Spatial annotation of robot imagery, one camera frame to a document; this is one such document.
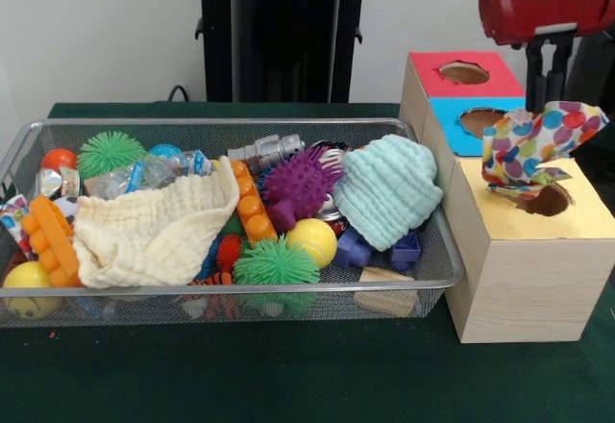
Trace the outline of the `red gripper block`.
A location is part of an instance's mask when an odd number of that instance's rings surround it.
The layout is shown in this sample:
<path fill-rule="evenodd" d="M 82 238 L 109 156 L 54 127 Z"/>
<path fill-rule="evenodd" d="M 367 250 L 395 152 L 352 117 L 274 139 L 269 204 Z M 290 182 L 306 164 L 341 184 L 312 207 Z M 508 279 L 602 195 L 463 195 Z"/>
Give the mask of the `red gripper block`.
<path fill-rule="evenodd" d="M 499 45 L 520 45 L 535 37 L 559 33 L 585 36 L 614 21 L 614 0 L 479 0 L 480 22 Z M 555 44 L 552 68 L 543 74 L 541 45 L 527 45 L 526 110 L 542 111 L 547 101 L 561 101 L 572 41 Z"/>

